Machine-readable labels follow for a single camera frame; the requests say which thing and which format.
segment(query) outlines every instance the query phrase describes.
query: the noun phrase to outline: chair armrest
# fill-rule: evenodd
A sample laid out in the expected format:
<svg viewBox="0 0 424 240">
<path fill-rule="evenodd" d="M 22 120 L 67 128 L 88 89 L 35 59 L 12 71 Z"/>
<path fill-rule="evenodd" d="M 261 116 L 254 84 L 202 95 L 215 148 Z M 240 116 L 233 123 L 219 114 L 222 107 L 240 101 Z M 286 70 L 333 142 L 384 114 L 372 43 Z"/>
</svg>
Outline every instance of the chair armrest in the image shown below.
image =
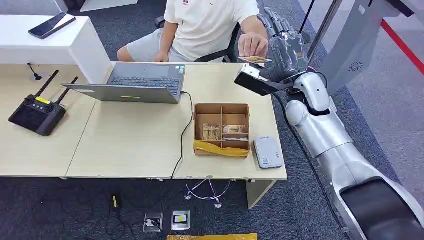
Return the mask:
<svg viewBox="0 0 424 240">
<path fill-rule="evenodd" d="M 154 20 L 154 25 L 157 29 L 163 28 L 164 26 L 162 24 L 165 24 L 164 16 L 160 16 Z"/>
<path fill-rule="evenodd" d="M 237 63 L 236 53 L 231 49 L 225 49 L 225 50 L 222 50 L 222 51 L 214 52 L 214 53 L 206 55 L 206 56 L 202 56 L 202 57 L 196 59 L 194 62 L 195 63 L 207 63 L 207 62 L 210 62 L 212 60 L 219 59 L 219 58 L 222 58 L 222 57 L 225 57 L 225 56 L 228 56 L 231 63 Z"/>
</svg>

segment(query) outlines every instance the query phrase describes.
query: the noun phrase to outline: laptop keyboard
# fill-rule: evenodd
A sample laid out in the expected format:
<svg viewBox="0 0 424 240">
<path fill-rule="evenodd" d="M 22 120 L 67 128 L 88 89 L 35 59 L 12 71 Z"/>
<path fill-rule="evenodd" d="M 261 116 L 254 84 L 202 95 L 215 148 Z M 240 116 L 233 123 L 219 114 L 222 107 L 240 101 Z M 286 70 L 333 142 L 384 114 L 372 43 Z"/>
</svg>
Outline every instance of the laptop keyboard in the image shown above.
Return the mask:
<svg viewBox="0 0 424 240">
<path fill-rule="evenodd" d="M 148 88 L 167 88 L 172 95 L 177 95 L 178 87 L 180 85 L 180 80 L 170 79 L 170 78 L 159 79 L 159 78 L 114 76 L 110 79 L 109 84 L 122 85 L 122 86 L 148 87 Z"/>
</svg>

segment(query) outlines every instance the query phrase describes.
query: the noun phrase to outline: yellow label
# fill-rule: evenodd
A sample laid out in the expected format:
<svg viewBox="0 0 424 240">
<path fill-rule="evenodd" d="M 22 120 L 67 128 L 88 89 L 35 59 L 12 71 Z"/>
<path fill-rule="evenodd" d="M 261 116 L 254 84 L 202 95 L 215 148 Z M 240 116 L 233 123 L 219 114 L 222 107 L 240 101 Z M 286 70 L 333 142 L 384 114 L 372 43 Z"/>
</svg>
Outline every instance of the yellow label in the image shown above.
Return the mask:
<svg viewBox="0 0 424 240">
<path fill-rule="evenodd" d="M 115 208 L 117 208 L 117 207 L 118 207 L 118 204 L 117 204 L 117 197 L 116 197 L 116 196 L 113 196 L 113 206 L 114 206 Z"/>
<path fill-rule="evenodd" d="M 41 98 L 41 97 L 36 97 L 35 98 L 35 100 L 37 100 L 37 101 L 39 101 L 39 102 L 42 102 L 43 104 L 50 104 L 50 101 L 49 100 L 46 100 L 46 99 L 44 99 L 44 98 Z"/>
</svg>

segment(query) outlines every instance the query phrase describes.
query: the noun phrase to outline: white t-shirt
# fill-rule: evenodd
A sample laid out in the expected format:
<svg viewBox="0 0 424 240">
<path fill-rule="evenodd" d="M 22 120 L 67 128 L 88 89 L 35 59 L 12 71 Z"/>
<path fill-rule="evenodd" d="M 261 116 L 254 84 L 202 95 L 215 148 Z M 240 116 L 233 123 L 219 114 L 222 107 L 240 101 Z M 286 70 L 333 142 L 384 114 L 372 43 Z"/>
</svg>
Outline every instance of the white t-shirt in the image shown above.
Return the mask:
<svg viewBox="0 0 424 240">
<path fill-rule="evenodd" d="M 172 46 L 194 61 L 227 49 L 237 22 L 257 14 L 256 0 L 167 0 L 164 18 L 178 24 Z"/>
</svg>

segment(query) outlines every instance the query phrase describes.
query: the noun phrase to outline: cardboard box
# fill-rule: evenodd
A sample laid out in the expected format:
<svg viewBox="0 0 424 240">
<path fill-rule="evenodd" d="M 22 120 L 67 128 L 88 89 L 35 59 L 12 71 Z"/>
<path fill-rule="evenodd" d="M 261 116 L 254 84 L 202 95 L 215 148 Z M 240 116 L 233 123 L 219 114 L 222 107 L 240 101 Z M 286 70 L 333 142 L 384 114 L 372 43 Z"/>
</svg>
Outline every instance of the cardboard box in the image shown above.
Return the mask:
<svg viewBox="0 0 424 240">
<path fill-rule="evenodd" d="M 234 103 L 198 103 L 194 106 L 194 139 L 197 141 L 213 144 L 222 149 L 243 149 L 250 150 L 249 136 L 249 105 Z M 218 140 L 204 140 L 204 126 L 219 125 Z M 244 125 L 243 133 L 223 133 L 224 126 L 227 125 Z M 206 152 L 194 148 L 196 155 L 213 155 L 214 153 Z"/>
</svg>

